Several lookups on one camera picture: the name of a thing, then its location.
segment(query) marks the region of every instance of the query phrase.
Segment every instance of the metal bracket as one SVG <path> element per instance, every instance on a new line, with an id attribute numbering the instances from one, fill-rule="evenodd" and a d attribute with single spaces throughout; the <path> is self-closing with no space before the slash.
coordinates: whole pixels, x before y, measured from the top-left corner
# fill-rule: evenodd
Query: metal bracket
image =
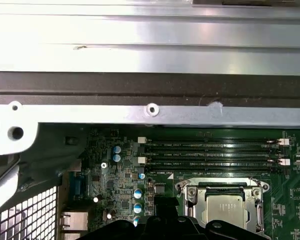
<path id="1" fill-rule="evenodd" d="M 0 155 L 20 153 L 32 146 L 37 132 L 38 122 L 24 112 L 21 103 L 13 101 L 0 105 L 4 113 L 0 121 Z"/>

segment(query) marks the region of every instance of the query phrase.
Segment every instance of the capacitor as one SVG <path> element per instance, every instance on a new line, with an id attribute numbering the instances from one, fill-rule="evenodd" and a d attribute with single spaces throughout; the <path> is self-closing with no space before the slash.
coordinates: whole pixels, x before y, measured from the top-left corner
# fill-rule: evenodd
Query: capacitor
<path id="1" fill-rule="evenodd" d="M 142 212 L 142 205 L 141 203 L 136 203 L 134 206 L 133 206 L 133 211 L 135 214 L 139 214 Z"/>
<path id="2" fill-rule="evenodd" d="M 93 198 L 93 201 L 94 201 L 95 203 L 97 203 L 97 202 L 101 201 L 102 199 L 104 199 L 104 197 L 103 197 L 101 194 L 98 194 L 97 196 L 95 196 L 95 197 Z"/>
<path id="3" fill-rule="evenodd" d="M 146 178 L 146 175 L 145 175 L 144 173 L 140 173 L 140 174 L 139 174 L 139 178 L 140 178 L 140 179 L 145 179 L 145 178 Z"/>
<path id="4" fill-rule="evenodd" d="M 108 220 L 107 214 L 108 214 L 107 210 L 103 210 L 103 212 L 102 212 L 102 220 L 103 221 L 107 221 Z"/>
<path id="5" fill-rule="evenodd" d="M 113 161 L 115 161 L 117 163 L 117 162 L 120 162 L 121 157 L 119 154 L 115 154 L 115 155 L 113 155 L 112 159 L 113 159 Z"/>
<path id="6" fill-rule="evenodd" d="M 121 153 L 121 147 L 120 147 L 120 146 L 115 146 L 115 147 L 113 148 L 113 152 L 114 152 L 115 154 Z"/>
<path id="7" fill-rule="evenodd" d="M 110 211 L 108 211 L 106 218 L 112 219 L 115 215 L 116 215 L 116 211 L 114 209 L 111 209 Z"/>
<path id="8" fill-rule="evenodd" d="M 133 219 L 133 225 L 136 227 L 138 225 L 138 222 L 140 220 L 140 216 L 135 216 L 134 219 Z"/>
<path id="9" fill-rule="evenodd" d="M 142 190 L 140 188 L 137 188 L 136 190 L 134 190 L 133 196 L 136 199 L 140 199 L 142 197 Z"/>

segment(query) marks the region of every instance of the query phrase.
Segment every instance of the screw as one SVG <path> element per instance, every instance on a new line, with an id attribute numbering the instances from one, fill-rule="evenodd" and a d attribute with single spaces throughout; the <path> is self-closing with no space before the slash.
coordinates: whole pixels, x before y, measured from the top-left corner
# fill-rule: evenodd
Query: screw
<path id="1" fill-rule="evenodd" d="M 108 167 L 108 164 L 106 162 L 101 163 L 101 168 L 106 169 Z"/>
<path id="2" fill-rule="evenodd" d="M 161 218 L 160 217 L 158 217 L 158 216 L 156 216 L 156 217 L 154 217 L 153 219 L 152 219 L 152 221 L 153 222 L 160 222 L 161 221 Z"/>
<path id="3" fill-rule="evenodd" d="M 193 198 L 196 195 L 196 190 L 194 188 L 190 188 L 188 190 L 188 195 L 189 195 L 189 197 Z"/>
<path id="4" fill-rule="evenodd" d="M 187 219 L 185 219 L 184 217 L 178 217 L 178 222 L 184 223 L 185 221 L 187 221 Z"/>
<path id="5" fill-rule="evenodd" d="M 25 184 L 23 184 L 21 187 L 20 187 L 20 190 L 23 192 L 23 191 L 25 191 L 27 188 L 28 188 L 28 184 L 27 183 L 25 183 Z"/>
<path id="6" fill-rule="evenodd" d="M 212 226 L 216 229 L 220 229 L 222 227 L 221 223 L 219 223 L 219 222 L 212 223 Z"/>
<path id="7" fill-rule="evenodd" d="M 255 195 L 255 196 L 259 196 L 260 191 L 258 189 L 254 189 L 252 194 Z"/>

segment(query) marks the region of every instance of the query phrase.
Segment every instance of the blue capacitor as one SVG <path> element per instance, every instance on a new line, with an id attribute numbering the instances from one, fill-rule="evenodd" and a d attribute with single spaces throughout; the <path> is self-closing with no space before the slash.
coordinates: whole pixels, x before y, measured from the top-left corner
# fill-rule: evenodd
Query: blue capacitor
<path id="1" fill-rule="evenodd" d="M 115 155 L 113 155 L 112 159 L 113 159 L 113 161 L 115 161 L 117 163 L 117 162 L 120 162 L 121 157 L 119 154 L 115 154 Z"/>
<path id="2" fill-rule="evenodd" d="M 138 225 L 138 222 L 140 220 L 140 216 L 135 216 L 134 219 L 133 219 L 133 225 L 136 227 Z"/>
<path id="3" fill-rule="evenodd" d="M 115 147 L 113 148 L 113 152 L 114 152 L 115 154 L 121 153 L 121 147 L 120 147 L 120 146 L 115 146 Z"/>
<path id="4" fill-rule="evenodd" d="M 135 214 L 139 214 L 142 212 L 142 205 L 140 203 L 136 203 L 134 206 L 133 206 L 133 211 Z"/>
<path id="5" fill-rule="evenodd" d="M 133 196 L 136 198 L 136 199 L 140 199 L 142 197 L 142 190 L 137 188 L 136 190 L 134 190 L 134 193 L 133 193 Z"/>

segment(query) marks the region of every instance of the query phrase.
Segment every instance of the mounting hole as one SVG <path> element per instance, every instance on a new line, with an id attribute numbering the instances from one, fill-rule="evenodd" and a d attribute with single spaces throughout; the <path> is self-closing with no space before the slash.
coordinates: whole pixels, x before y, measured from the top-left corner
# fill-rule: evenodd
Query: mounting hole
<path id="1" fill-rule="evenodd" d="M 22 139 L 23 136 L 24 136 L 24 130 L 21 127 L 14 126 L 11 127 L 8 131 L 8 137 L 13 141 L 20 140 Z"/>
<path id="2" fill-rule="evenodd" d="M 145 106 L 144 112 L 148 116 L 155 117 L 159 114 L 159 106 L 155 103 L 149 103 Z"/>

